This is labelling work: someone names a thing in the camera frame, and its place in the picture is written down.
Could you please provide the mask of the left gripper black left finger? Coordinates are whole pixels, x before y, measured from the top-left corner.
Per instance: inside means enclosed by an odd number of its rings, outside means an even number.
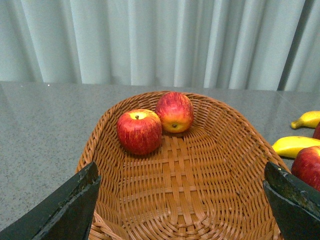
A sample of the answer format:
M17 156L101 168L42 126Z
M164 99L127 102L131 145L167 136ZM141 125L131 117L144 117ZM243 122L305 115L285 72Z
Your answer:
M32 210L0 232L2 240L87 240L101 176L89 163Z

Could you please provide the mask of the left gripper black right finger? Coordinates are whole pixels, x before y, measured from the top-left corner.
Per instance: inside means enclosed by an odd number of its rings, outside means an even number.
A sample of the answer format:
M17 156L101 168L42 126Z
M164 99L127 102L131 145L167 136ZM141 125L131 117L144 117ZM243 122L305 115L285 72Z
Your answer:
M264 177L264 192L283 238L318 240L320 192L270 161Z

